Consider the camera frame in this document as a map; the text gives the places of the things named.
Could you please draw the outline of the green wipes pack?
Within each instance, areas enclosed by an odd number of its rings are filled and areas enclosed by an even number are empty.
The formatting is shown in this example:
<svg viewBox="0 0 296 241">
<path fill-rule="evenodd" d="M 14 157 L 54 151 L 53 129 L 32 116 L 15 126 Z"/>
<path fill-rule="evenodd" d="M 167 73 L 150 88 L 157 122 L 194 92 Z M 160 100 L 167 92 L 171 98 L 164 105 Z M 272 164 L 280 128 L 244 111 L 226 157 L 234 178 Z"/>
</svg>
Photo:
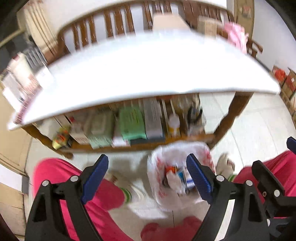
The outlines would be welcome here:
<svg viewBox="0 0 296 241">
<path fill-rule="evenodd" d="M 147 139 L 144 118 L 138 107 L 129 106 L 119 110 L 119 128 L 124 140 Z"/>
</svg>

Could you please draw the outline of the pink plastic bag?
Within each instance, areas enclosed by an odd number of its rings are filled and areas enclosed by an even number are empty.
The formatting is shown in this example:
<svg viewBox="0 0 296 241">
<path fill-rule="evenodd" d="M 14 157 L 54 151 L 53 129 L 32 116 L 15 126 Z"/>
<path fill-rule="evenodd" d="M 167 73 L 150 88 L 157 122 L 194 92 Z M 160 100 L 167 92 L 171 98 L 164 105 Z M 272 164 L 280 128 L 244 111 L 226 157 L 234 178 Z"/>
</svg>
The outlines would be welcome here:
<svg viewBox="0 0 296 241">
<path fill-rule="evenodd" d="M 223 30 L 228 34 L 227 41 L 242 53 L 247 54 L 249 35 L 245 33 L 244 27 L 234 22 L 227 22 L 224 24 Z"/>
</svg>

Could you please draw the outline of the long wooden bench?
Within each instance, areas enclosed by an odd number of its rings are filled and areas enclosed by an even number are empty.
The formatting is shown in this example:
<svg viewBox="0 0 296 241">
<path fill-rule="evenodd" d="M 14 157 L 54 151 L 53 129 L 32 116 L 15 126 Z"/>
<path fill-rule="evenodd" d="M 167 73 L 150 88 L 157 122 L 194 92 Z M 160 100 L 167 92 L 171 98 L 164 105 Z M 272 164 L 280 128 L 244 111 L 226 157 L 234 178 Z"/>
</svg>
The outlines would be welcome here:
<svg viewBox="0 0 296 241">
<path fill-rule="evenodd" d="M 200 1 L 120 1 L 79 15 L 60 27 L 57 53 L 49 64 L 107 38 L 152 30 L 156 15 L 179 15 L 192 29 L 200 16 L 233 22 L 234 16 L 220 6 Z"/>
</svg>

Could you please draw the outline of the pink hair clip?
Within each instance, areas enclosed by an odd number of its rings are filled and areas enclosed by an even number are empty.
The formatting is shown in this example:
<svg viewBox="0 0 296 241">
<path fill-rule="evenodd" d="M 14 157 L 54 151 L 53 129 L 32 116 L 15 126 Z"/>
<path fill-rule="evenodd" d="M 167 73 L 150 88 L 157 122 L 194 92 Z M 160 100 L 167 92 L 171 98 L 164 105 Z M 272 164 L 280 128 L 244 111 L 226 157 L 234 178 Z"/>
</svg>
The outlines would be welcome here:
<svg viewBox="0 0 296 241">
<path fill-rule="evenodd" d="M 21 84 L 21 93 L 23 95 L 22 106 L 20 110 L 16 112 L 16 117 L 14 120 L 15 124 L 21 124 L 25 112 L 29 108 L 31 102 L 35 96 L 41 91 L 42 87 L 39 84 L 38 80 L 33 74 L 30 74 L 25 78 L 25 82 Z"/>
</svg>

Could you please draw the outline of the grey box on shelf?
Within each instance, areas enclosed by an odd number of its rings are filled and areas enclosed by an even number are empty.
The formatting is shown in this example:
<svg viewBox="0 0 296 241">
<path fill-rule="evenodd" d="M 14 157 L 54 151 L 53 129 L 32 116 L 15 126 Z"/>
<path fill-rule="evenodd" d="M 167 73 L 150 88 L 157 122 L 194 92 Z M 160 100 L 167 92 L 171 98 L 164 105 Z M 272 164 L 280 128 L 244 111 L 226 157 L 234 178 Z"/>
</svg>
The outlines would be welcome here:
<svg viewBox="0 0 296 241">
<path fill-rule="evenodd" d="M 155 98 L 145 99 L 143 101 L 143 107 L 147 138 L 162 138 L 163 127 L 161 122 L 161 109 L 158 101 Z"/>
</svg>

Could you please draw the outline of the white sock foot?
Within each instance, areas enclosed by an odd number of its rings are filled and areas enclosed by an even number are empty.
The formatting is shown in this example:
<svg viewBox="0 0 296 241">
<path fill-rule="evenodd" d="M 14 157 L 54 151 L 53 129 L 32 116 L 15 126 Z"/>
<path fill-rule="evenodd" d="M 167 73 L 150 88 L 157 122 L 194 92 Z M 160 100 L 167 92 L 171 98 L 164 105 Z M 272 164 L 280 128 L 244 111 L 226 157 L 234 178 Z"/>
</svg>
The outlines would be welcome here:
<svg viewBox="0 0 296 241">
<path fill-rule="evenodd" d="M 235 164 L 229 159 L 228 153 L 222 153 L 216 166 L 217 175 L 222 175 L 228 181 L 233 181 L 236 177 L 234 171 Z"/>
<path fill-rule="evenodd" d="M 124 177 L 119 172 L 107 172 L 104 179 L 113 183 L 123 192 L 125 196 L 125 204 L 138 203 L 146 199 L 145 193 L 140 188 L 133 185 L 128 178 Z"/>
</svg>

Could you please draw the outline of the beige seat cushion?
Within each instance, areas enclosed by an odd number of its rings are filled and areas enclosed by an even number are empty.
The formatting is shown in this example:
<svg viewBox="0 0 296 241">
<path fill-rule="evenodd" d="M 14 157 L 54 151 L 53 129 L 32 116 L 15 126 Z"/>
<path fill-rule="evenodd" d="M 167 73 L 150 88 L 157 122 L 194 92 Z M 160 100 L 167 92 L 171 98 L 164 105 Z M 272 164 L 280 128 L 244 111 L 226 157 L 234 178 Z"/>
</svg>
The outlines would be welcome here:
<svg viewBox="0 0 296 241">
<path fill-rule="evenodd" d="M 172 13 L 156 13 L 152 18 L 152 30 L 189 30 L 189 25 L 184 19 Z"/>
</svg>

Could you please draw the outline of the brown kraft paper carton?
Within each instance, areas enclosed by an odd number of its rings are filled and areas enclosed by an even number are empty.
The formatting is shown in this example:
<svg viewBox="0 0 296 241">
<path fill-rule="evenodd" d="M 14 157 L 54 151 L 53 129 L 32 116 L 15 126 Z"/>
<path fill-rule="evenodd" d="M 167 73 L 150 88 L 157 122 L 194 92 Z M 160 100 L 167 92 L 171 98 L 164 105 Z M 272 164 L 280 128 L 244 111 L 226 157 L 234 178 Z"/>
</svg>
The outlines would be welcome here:
<svg viewBox="0 0 296 241">
<path fill-rule="evenodd" d="M 206 16 L 199 16 L 197 30 L 205 36 L 215 37 L 217 35 L 217 21 Z"/>
</svg>

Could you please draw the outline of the white tissue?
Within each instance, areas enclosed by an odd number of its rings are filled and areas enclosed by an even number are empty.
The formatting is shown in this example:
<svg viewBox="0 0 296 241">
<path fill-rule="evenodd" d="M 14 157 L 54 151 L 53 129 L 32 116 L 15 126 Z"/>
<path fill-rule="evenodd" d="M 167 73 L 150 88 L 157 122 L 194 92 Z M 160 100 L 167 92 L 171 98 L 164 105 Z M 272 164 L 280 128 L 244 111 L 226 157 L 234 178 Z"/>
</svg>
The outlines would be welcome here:
<svg viewBox="0 0 296 241">
<path fill-rule="evenodd" d="M 168 185 L 170 189 L 174 190 L 178 194 L 184 194 L 185 193 L 185 187 L 182 183 L 182 180 L 180 177 L 176 174 L 174 174 L 172 171 L 166 173 L 166 178 L 168 180 Z"/>
</svg>

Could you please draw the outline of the stacked cardboard boxes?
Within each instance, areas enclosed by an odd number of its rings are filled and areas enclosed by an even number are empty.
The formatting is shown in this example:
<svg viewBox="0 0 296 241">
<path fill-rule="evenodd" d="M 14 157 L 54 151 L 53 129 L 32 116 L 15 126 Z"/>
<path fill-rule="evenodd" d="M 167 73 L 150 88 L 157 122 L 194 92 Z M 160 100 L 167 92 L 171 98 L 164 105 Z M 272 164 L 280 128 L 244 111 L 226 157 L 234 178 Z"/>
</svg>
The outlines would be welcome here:
<svg viewBox="0 0 296 241">
<path fill-rule="evenodd" d="M 274 65 L 271 75 L 278 81 L 280 85 L 280 97 L 287 107 L 292 117 L 292 122 L 295 126 L 295 72 L 290 68 L 288 68 L 288 70 L 289 73 L 287 74 L 283 69 Z"/>
</svg>

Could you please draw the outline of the person's red trousers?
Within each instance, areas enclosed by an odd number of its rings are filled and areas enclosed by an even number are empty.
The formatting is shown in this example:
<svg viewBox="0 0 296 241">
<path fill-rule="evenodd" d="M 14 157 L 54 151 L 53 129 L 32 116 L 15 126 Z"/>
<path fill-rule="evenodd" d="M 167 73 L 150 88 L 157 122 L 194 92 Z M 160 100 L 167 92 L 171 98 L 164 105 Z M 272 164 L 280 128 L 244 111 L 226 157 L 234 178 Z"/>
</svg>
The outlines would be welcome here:
<svg viewBox="0 0 296 241">
<path fill-rule="evenodd" d="M 265 166 L 274 174 L 285 189 L 287 196 L 295 196 L 295 154 L 285 151 L 266 161 Z M 34 193 L 38 192 L 44 180 L 51 183 L 62 183 L 71 176 L 80 175 L 81 171 L 69 162 L 59 158 L 42 160 L 34 169 Z M 93 199 L 86 203 L 86 210 L 95 228 L 104 240 L 130 240 L 109 214 L 112 209 L 120 208 L 127 203 L 128 191 L 120 185 L 103 179 Z M 142 230 L 144 240 L 191 240 L 201 221 L 196 217 L 187 217 L 175 228 L 163 228 L 156 223 L 150 223 Z"/>
</svg>

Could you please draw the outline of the black orange cardboard box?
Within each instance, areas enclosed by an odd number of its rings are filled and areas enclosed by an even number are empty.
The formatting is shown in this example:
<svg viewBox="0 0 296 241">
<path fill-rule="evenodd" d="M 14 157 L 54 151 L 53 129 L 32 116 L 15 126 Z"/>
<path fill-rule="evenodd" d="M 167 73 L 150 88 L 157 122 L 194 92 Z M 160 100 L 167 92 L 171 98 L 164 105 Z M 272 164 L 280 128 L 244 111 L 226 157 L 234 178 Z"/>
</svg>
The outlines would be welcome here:
<svg viewBox="0 0 296 241">
<path fill-rule="evenodd" d="M 166 166 L 164 171 L 165 177 L 168 180 L 175 179 L 177 178 L 177 171 L 178 171 L 177 166 Z"/>
</svg>

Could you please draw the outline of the white blue medicine box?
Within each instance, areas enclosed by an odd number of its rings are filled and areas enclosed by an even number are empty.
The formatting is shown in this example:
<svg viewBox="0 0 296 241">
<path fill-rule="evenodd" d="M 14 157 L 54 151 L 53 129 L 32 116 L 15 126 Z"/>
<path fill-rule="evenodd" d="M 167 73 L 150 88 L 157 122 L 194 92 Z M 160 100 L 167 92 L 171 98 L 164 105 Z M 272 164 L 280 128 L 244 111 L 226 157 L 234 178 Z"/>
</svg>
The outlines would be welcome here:
<svg viewBox="0 0 296 241">
<path fill-rule="evenodd" d="M 182 169 L 178 171 L 178 176 L 180 177 L 182 183 L 185 185 L 186 189 L 195 188 L 194 181 L 187 169 Z"/>
</svg>

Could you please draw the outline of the white red trash bag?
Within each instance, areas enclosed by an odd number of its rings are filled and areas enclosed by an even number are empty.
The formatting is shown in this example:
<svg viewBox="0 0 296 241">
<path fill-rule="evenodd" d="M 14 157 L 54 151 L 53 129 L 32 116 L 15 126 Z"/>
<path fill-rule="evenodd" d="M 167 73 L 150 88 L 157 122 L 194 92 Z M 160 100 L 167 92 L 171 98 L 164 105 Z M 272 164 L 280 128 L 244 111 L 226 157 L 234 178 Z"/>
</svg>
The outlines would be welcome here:
<svg viewBox="0 0 296 241">
<path fill-rule="evenodd" d="M 187 169 L 189 154 L 194 154 L 202 165 L 215 172 L 210 150 L 204 142 L 178 141 L 159 146 L 147 159 L 152 195 L 164 211 L 183 209 L 202 201 Z"/>
</svg>

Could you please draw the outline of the white bottle on shelf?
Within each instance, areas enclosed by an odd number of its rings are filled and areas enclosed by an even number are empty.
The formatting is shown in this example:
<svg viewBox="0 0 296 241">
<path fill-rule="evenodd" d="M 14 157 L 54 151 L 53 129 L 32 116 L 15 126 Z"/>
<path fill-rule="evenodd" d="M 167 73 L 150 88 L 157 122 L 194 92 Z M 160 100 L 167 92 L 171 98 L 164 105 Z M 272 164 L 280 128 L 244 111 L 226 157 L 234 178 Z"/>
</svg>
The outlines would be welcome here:
<svg viewBox="0 0 296 241">
<path fill-rule="evenodd" d="M 180 119 L 177 114 L 171 114 L 168 120 L 168 132 L 172 137 L 180 135 Z"/>
</svg>

